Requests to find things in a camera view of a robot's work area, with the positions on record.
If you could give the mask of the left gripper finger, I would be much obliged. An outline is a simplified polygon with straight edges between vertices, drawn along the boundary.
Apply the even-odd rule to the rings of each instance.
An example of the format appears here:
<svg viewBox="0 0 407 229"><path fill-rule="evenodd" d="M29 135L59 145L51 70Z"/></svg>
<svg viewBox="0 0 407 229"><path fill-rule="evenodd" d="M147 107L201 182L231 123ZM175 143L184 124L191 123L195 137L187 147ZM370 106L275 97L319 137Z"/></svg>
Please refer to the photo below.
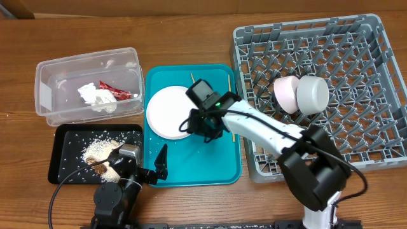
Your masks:
<svg viewBox="0 0 407 229"><path fill-rule="evenodd" d="M161 180L166 180L168 176L167 152L168 145L164 144L154 162L157 178Z"/></svg>
<svg viewBox="0 0 407 229"><path fill-rule="evenodd" d="M134 147L134 137L131 135L128 139L125 140L123 144L119 145L113 151L119 151L121 149L127 149L132 147Z"/></svg>

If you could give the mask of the wooden chopstick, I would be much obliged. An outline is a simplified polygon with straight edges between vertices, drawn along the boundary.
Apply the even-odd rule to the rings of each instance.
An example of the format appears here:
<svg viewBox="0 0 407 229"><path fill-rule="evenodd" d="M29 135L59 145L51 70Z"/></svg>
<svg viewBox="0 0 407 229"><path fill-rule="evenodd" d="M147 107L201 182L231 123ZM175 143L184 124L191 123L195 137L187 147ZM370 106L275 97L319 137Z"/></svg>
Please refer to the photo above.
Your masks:
<svg viewBox="0 0 407 229"><path fill-rule="evenodd" d="M192 79L192 82L193 82L193 84L195 84L195 78L194 78L194 76L193 76L193 73L190 73L190 75L191 75L191 79Z"/></svg>
<svg viewBox="0 0 407 229"><path fill-rule="evenodd" d="M231 92L231 77L228 75L228 91ZM235 134L231 133L232 136L232 142L235 142Z"/></svg>

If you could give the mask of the brown food piece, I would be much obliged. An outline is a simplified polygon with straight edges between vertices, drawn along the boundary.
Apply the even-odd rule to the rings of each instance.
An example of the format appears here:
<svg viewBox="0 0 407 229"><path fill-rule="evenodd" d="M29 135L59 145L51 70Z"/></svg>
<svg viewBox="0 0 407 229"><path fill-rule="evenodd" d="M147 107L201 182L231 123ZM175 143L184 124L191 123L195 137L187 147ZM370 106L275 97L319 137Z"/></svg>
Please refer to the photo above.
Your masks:
<svg viewBox="0 0 407 229"><path fill-rule="evenodd" d="M91 165L91 164L93 164L93 163L97 163L97 161L96 161L94 158L92 158L92 157L88 157L88 158L86 159L86 163L87 163L88 165ZM103 163L92 166L92 169L93 169L93 170L96 172L96 174L98 174L98 175L103 175L103 174L105 174L105 173L107 172L107 167L106 167Z"/></svg>

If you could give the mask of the white rice pile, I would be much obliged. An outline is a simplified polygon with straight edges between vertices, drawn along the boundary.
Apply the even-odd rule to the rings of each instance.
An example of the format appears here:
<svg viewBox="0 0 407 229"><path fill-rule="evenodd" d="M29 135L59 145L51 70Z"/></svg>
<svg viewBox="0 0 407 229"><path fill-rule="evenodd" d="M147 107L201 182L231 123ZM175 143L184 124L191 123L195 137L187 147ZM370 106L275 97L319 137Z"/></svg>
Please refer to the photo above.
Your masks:
<svg viewBox="0 0 407 229"><path fill-rule="evenodd" d="M87 148L85 159L92 157L98 162L104 160L109 156L110 152L112 152L112 150L117 148L119 145L121 144L117 143L116 141L95 143ZM105 182L117 182L120 178L119 174L117 174L107 162L103 164L107 167L107 172L105 174L98 175L90 167L72 175L67 182L72 184L99 184Z"/></svg>

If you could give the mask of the red snack wrapper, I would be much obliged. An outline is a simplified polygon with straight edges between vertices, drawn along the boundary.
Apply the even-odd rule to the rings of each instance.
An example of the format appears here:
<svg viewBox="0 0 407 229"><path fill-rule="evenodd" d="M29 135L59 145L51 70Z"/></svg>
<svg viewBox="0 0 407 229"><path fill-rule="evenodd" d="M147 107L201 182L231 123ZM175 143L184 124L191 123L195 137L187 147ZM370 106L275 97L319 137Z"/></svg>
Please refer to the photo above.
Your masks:
<svg viewBox="0 0 407 229"><path fill-rule="evenodd" d="M99 81L99 88L109 90L118 101L124 101L132 98L132 94L130 92L114 88L103 81Z"/></svg>

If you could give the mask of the large white round plate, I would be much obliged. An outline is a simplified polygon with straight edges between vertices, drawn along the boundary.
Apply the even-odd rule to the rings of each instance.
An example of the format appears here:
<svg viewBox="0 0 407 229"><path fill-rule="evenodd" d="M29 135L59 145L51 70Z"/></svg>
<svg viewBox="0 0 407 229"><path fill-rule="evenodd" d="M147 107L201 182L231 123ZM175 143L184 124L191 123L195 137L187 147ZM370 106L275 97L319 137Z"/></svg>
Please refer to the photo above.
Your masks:
<svg viewBox="0 0 407 229"><path fill-rule="evenodd" d="M186 95L187 90L182 86L166 87L149 100L146 118L150 129L158 136L179 140L190 135L179 131L182 122L189 117L190 111L197 108Z"/></svg>

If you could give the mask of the white napkin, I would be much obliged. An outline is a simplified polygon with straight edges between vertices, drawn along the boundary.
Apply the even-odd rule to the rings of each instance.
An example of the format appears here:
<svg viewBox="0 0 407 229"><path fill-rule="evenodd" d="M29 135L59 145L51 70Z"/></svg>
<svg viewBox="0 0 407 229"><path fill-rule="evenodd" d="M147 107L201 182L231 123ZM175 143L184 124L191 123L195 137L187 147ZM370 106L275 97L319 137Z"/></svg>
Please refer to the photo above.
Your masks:
<svg viewBox="0 0 407 229"><path fill-rule="evenodd" d="M113 113L117 109L116 98L107 89L96 89L94 83L83 85L78 89L85 104L90 105L93 111Z"/></svg>

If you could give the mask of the pink bowl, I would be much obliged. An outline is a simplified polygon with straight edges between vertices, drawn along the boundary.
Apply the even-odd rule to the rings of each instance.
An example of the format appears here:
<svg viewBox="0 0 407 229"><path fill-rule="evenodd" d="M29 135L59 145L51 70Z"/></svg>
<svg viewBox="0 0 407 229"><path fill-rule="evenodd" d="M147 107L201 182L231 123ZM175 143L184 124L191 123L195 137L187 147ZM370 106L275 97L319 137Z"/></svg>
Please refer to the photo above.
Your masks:
<svg viewBox="0 0 407 229"><path fill-rule="evenodd" d="M295 76L277 78L273 82L273 92L280 107L287 113L293 114L299 110L296 100L296 90L300 80Z"/></svg>

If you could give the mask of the grey bowl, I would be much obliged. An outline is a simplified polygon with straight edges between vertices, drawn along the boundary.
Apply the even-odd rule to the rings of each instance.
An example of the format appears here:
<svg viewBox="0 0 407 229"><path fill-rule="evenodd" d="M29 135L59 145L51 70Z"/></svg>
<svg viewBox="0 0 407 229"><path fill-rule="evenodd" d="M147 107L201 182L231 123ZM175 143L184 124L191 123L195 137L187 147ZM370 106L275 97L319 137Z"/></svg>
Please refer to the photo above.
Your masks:
<svg viewBox="0 0 407 229"><path fill-rule="evenodd" d="M303 76L297 87L296 99L304 115L323 112L329 101L329 88L326 81L317 76Z"/></svg>

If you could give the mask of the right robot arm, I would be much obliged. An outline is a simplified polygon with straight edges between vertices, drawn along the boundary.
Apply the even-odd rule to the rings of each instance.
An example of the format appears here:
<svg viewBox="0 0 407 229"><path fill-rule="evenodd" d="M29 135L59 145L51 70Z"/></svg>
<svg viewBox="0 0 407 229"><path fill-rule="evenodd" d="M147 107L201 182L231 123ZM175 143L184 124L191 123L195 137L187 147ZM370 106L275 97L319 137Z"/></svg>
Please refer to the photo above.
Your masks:
<svg viewBox="0 0 407 229"><path fill-rule="evenodd" d="M235 93L220 95L205 80L192 84L186 95L196 108L180 131L200 135L206 143L232 132L261 146L278 162L291 193L303 204L303 227L336 228L335 205L350 168L323 128L282 123Z"/></svg>

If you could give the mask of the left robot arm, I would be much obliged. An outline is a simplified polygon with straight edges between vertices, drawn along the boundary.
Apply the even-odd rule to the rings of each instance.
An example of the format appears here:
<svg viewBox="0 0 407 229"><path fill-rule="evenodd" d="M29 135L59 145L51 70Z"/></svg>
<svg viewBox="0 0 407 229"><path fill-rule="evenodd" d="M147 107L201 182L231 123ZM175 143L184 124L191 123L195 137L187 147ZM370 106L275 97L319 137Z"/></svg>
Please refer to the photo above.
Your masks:
<svg viewBox="0 0 407 229"><path fill-rule="evenodd" d="M149 170L142 168L142 150L132 141L130 139L113 149L107 158L109 166L120 178L117 182L103 183L96 189L93 196L95 212L90 228L138 228L131 215L142 186L156 185L157 181L167 179L168 145L164 144L156 157L155 170Z"/></svg>

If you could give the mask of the clear plastic waste bin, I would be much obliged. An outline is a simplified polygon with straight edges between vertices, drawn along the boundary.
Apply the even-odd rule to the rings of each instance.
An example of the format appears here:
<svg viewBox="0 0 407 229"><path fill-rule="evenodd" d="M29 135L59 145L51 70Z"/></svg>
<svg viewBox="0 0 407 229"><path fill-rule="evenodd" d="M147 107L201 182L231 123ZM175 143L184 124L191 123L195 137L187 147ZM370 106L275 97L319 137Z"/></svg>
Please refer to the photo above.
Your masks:
<svg viewBox="0 0 407 229"><path fill-rule="evenodd" d="M130 97L87 103L79 89L89 85L97 90L100 83L128 92ZM36 113L50 126L140 115L144 92L142 68L132 47L47 60L36 67Z"/></svg>

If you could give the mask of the teal plastic serving tray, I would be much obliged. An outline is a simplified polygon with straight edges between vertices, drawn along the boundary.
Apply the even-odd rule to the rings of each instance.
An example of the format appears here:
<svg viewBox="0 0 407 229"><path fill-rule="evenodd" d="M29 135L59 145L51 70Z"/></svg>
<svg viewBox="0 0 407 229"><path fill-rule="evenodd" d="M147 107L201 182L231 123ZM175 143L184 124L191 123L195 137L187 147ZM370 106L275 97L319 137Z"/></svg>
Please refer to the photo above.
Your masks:
<svg viewBox="0 0 407 229"><path fill-rule="evenodd" d="M159 90L170 86L189 88L195 80L206 80L214 91L228 92L228 75L231 77L231 91L237 91L232 69L224 64L158 66L146 75L146 102ZM232 184L242 173L242 157L239 136L232 142L231 133L204 143L199 135L184 139L164 139L154 133L148 122L144 122L144 168L155 169L154 162L164 144L168 145L168 177L159 180L156 188L182 186L205 186Z"/></svg>

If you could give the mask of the black plastic tray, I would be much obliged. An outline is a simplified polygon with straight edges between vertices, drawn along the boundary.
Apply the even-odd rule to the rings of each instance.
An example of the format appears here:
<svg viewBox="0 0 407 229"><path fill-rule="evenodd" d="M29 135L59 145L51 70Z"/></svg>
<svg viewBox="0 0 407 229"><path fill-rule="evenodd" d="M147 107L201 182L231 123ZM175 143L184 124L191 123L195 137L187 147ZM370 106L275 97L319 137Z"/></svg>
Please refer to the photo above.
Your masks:
<svg viewBox="0 0 407 229"><path fill-rule="evenodd" d="M132 140L132 144L142 147L142 137L142 127L137 124L63 124L55 132L48 182L58 184L86 166L86 150L95 143L123 144Z"/></svg>

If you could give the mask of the grey plastic dish rack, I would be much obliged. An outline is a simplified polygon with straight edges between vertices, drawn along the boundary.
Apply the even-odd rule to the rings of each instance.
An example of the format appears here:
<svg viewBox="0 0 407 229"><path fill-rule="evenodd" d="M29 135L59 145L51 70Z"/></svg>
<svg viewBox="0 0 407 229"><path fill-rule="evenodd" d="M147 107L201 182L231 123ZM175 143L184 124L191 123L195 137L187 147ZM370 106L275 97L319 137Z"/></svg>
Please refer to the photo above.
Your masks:
<svg viewBox="0 0 407 229"><path fill-rule="evenodd" d="M238 94L251 106L281 122L322 127L362 171L406 165L406 84L377 15L238 27L231 54ZM273 83L290 75L323 78L327 108L286 113Z"/></svg>

